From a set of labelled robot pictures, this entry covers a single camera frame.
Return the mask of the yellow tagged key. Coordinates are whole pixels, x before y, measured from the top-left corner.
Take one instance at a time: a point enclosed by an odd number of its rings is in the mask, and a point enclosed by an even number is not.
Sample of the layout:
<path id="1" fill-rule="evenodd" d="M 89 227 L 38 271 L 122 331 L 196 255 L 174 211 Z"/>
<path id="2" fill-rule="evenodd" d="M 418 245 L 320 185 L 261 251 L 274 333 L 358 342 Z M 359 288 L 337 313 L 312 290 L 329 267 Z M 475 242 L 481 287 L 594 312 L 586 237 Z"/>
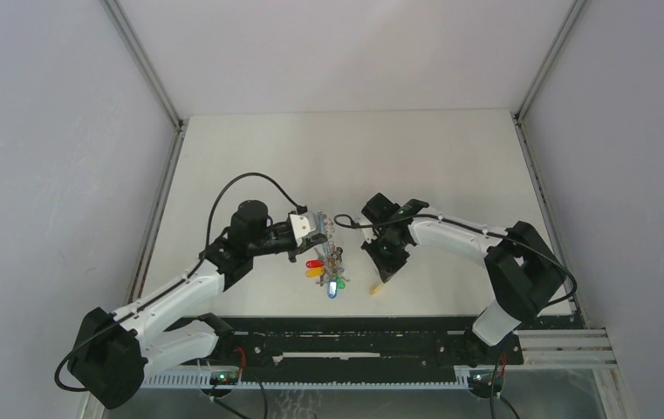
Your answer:
<path id="1" fill-rule="evenodd" d="M 384 283 L 382 283 L 382 282 L 380 282 L 380 283 L 374 285 L 374 286 L 370 289 L 369 294 L 370 294 L 371 296 L 375 295 L 376 293 L 378 293 L 378 292 L 380 291 L 380 289 L 383 287 L 383 285 L 384 285 Z"/>

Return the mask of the bunch of coloured tagged keys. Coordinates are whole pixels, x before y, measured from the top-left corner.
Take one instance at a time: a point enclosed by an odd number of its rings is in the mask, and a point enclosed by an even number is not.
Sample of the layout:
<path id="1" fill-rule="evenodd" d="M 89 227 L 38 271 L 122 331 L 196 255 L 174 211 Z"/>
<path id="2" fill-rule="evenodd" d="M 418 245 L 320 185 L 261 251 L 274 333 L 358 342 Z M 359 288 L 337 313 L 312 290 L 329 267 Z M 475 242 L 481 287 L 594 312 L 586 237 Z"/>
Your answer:
<path id="1" fill-rule="evenodd" d="M 334 242 L 314 248 L 316 258 L 305 262 L 305 276 L 325 290 L 326 297 L 336 299 L 351 280 L 343 263 L 344 249 Z"/>

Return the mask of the blue handled metal keyring holder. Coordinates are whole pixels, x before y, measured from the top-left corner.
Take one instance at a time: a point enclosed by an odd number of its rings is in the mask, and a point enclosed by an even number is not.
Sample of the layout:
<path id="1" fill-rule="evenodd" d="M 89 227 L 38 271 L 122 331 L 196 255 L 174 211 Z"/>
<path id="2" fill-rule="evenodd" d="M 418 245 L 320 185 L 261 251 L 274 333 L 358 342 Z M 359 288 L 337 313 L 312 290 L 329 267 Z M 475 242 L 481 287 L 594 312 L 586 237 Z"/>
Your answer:
<path id="1" fill-rule="evenodd" d="M 326 237 L 326 243 L 331 245 L 333 243 L 333 237 L 335 233 L 335 223 L 334 221 L 322 211 L 319 211 L 315 215 L 317 219 L 317 226 L 321 233 Z"/>

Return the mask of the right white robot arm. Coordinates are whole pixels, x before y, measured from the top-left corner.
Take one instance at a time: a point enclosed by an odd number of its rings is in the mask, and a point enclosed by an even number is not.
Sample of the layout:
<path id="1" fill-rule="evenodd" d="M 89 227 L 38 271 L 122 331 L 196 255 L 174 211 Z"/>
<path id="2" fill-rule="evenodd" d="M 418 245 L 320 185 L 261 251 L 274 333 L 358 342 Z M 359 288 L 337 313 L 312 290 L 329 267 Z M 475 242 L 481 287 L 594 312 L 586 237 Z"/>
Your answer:
<path id="1" fill-rule="evenodd" d="M 478 363 L 490 362 L 509 334 L 545 308 L 570 299 L 577 288 L 574 276 L 524 221 L 510 227 L 471 223 L 446 216 L 422 200 L 399 205 L 378 193 L 352 227 L 363 232 L 361 248 L 382 284 L 405 266 L 410 246 L 448 251 L 485 269 L 494 300 L 478 315 L 465 341 L 467 355 Z"/>

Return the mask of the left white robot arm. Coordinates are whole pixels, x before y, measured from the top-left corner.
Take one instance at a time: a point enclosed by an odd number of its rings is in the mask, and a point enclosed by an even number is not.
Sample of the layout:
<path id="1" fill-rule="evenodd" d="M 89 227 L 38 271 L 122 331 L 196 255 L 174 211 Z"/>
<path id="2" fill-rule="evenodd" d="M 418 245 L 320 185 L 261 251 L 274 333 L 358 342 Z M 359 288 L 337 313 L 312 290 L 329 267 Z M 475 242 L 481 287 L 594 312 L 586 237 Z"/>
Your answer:
<path id="1" fill-rule="evenodd" d="M 106 409 L 116 409 L 138 392 L 146 378 L 185 361 L 208 358 L 222 364 L 235 350 L 229 335 L 201 319 L 177 329 L 171 326 L 188 309 L 245 277 L 255 258 L 287 253 L 294 262 L 326 239 L 320 216 L 308 209 L 270 223 L 266 204 L 245 201 L 191 270 L 126 306 L 111 312 L 96 307 L 86 314 L 72 351 L 59 368 Z"/>

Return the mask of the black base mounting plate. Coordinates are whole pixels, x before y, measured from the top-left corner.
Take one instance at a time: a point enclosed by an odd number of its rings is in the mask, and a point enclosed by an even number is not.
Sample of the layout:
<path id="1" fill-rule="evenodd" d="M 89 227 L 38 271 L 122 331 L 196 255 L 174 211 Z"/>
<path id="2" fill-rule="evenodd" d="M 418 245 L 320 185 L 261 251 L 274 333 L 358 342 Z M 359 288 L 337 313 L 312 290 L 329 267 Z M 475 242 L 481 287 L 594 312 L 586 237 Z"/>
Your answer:
<path id="1" fill-rule="evenodd" d="M 472 316 L 225 316 L 210 359 L 242 365 L 265 380 L 383 381 L 447 379 L 458 367 L 524 363 L 511 333 L 486 347 L 469 335 Z"/>

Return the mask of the aluminium frame rail left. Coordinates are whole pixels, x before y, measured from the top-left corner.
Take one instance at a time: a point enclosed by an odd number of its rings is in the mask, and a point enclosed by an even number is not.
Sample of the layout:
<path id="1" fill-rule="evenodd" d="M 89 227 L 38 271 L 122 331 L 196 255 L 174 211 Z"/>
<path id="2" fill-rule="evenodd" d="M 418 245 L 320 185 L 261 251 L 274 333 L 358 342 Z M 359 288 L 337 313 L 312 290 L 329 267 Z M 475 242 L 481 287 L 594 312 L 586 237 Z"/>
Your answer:
<path id="1" fill-rule="evenodd" d="M 149 186 L 149 191 L 152 193 L 151 201 L 148 205 L 146 225 L 136 254 L 133 278 L 126 294 L 126 301 L 133 302 L 141 296 L 146 283 L 159 224 L 164 213 L 184 136 L 184 119 L 179 115 L 124 3 L 122 1 L 102 1 L 100 4 L 143 80 L 143 86 L 149 92 L 150 99 L 159 109 L 158 120 L 166 124 L 164 128 L 157 131 L 156 139 L 152 141 L 156 158 L 150 164 L 150 170 L 153 173 L 153 180 Z"/>

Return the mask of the aluminium frame rail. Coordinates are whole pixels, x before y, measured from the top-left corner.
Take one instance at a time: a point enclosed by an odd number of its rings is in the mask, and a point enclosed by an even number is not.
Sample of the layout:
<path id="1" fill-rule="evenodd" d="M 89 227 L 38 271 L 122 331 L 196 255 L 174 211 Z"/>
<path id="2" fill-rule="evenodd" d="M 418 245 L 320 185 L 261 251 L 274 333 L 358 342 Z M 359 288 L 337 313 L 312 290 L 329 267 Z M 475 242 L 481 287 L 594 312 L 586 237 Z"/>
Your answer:
<path id="1" fill-rule="evenodd" d="M 545 171 L 547 160 L 541 155 L 536 137 L 530 130 L 530 122 L 535 114 L 534 108 L 544 90 L 545 86 L 553 74 L 558 61 L 575 30 L 578 27 L 580 19 L 584 16 L 590 2 L 586 0 L 573 1 L 568 9 L 561 25 L 558 28 L 550 47 L 545 53 L 537 72 L 529 84 L 529 87 L 520 102 L 518 109 L 512 114 L 517 136 L 520 141 L 520 147 L 523 150 L 527 169 L 530 173 L 533 188 L 537 196 L 541 215 L 551 240 L 552 249 L 558 260 L 566 266 L 570 264 L 570 259 L 566 255 L 564 243 L 556 221 L 556 212 L 551 202 L 550 176 Z"/>
<path id="2" fill-rule="evenodd" d="M 143 86 L 149 92 L 150 99 L 159 109 L 158 120 L 166 124 L 164 128 L 157 131 L 156 139 L 152 141 L 156 158 L 150 164 L 150 170 L 153 173 L 153 180 L 149 186 L 149 191 L 152 193 L 151 201 L 148 205 L 146 225 L 136 254 L 133 278 L 126 294 L 126 301 L 133 302 L 141 296 L 146 283 L 159 224 L 164 213 L 184 136 L 184 119 L 179 115 L 124 3 L 122 1 L 102 1 L 100 4 L 143 80 Z"/>

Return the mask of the aluminium frame rail right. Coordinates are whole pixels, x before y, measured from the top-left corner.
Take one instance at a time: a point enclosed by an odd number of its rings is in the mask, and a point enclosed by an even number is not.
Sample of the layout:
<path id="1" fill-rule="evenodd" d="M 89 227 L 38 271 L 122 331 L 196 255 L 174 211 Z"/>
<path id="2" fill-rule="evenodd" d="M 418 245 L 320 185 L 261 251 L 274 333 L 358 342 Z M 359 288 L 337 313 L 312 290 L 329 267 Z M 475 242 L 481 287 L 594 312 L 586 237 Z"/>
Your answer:
<path id="1" fill-rule="evenodd" d="M 568 9 L 561 25 L 558 28 L 550 47 L 545 53 L 537 72 L 529 84 L 529 87 L 520 102 L 518 109 L 512 114 L 517 136 L 520 141 L 520 147 L 523 150 L 527 169 L 530 173 L 533 188 L 537 196 L 541 215 L 551 240 L 552 249 L 558 260 L 566 266 L 570 264 L 570 259 L 566 255 L 564 243 L 556 221 L 556 212 L 551 202 L 550 176 L 545 171 L 547 160 L 541 155 L 536 137 L 530 130 L 530 122 L 535 114 L 534 108 L 544 90 L 545 86 L 553 74 L 558 61 L 575 30 L 578 27 L 580 19 L 584 16 L 590 2 L 586 0 L 573 1 Z"/>

